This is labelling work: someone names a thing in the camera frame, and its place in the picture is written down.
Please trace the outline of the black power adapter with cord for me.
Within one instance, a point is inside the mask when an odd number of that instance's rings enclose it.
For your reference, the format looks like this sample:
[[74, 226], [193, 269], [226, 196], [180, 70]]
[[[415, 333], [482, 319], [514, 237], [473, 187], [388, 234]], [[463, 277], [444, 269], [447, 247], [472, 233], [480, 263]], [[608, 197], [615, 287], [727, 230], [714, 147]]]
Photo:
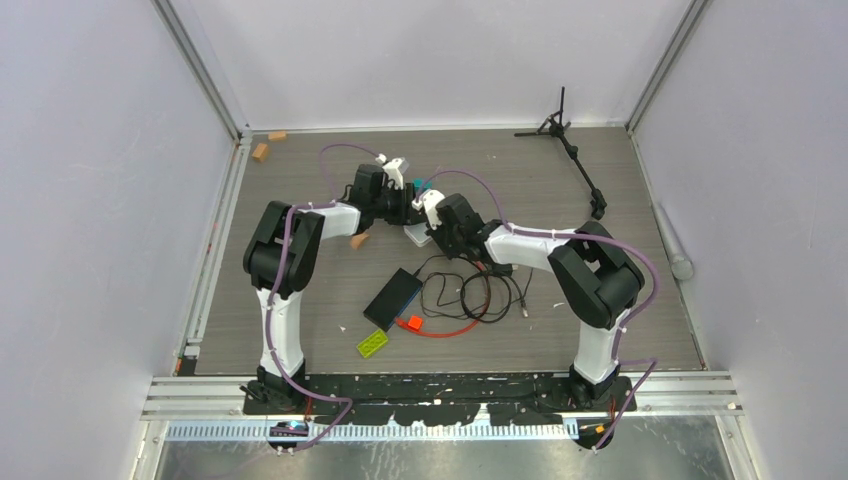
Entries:
[[447, 262], [444, 254], [428, 257], [414, 275], [423, 282], [419, 294], [422, 313], [428, 318], [467, 320], [482, 324], [501, 322], [514, 307], [528, 316], [528, 294], [534, 279], [530, 269], [524, 281], [515, 278], [515, 268], [495, 266], [481, 261], [457, 258], [471, 268], [464, 275], [455, 271], [439, 271], [433, 262]]

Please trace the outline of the white box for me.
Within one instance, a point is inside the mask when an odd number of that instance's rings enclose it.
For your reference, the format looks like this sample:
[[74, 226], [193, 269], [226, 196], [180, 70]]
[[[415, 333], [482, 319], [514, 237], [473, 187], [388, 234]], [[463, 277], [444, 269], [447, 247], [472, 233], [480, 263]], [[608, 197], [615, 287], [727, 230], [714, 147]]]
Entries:
[[432, 238], [427, 233], [426, 223], [407, 225], [404, 227], [406, 236], [419, 248], [423, 248], [431, 242]]

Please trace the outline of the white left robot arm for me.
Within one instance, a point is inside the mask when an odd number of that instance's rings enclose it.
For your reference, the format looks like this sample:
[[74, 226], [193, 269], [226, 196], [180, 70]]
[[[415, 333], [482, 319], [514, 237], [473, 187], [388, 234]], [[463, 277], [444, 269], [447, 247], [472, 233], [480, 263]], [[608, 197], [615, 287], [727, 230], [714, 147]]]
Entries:
[[412, 207], [415, 186], [387, 167], [361, 164], [341, 199], [291, 205], [271, 201], [248, 243], [243, 268], [262, 311], [263, 351], [256, 378], [244, 391], [284, 414], [307, 398], [301, 347], [302, 292], [313, 277], [324, 240], [365, 233], [375, 220], [414, 226], [424, 222]]

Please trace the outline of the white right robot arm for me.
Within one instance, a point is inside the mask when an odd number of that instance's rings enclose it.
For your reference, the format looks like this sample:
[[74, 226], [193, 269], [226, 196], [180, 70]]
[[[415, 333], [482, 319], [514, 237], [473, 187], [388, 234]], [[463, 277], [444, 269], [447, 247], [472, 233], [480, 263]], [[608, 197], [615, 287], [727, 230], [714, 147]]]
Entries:
[[620, 372], [621, 329], [646, 284], [623, 243], [595, 221], [566, 230], [485, 222], [460, 194], [428, 190], [412, 207], [422, 214], [427, 235], [450, 258], [465, 256], [488, 266], [525, 266], [553, 274], [580, 321], [568, 377], [572, 400], [591, 411], [610, 398]]

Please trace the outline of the black network switch box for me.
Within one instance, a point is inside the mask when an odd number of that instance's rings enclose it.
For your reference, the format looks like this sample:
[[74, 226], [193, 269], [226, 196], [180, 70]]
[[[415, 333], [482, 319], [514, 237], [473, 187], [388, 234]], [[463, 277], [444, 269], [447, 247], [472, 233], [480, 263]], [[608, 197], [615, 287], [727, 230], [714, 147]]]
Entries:
[[417, 276], [399, 268], [363, 310], [363, 316], [387, 332], [422, 287], [423, 282]]

